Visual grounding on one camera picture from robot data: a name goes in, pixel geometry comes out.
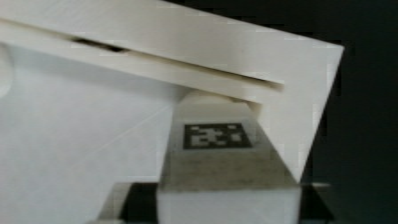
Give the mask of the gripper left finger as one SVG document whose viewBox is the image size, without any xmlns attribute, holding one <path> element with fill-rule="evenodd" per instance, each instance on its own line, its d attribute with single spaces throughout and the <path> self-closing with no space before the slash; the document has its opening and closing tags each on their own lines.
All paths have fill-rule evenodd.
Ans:
<svg viewBox="0 0 398 224">
<path fill-rule="evenodd" d="M 156 187 L 152 182 L 115 183 L 99 211 L 111 224 L 158 224 Z"/>
</svg>

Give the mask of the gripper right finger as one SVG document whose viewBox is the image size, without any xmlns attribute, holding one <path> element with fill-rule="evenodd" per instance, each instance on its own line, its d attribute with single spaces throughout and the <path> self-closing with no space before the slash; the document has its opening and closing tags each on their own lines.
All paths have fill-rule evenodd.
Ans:
<svg viewBox="0 0 398 224">
<path fill-rule="evenodd" d="M 301 185 L 298 224 L 333 224 L 335 216 L 321 196 L 328 189 L 330 185 L 325 183 Z"/>
</svg>

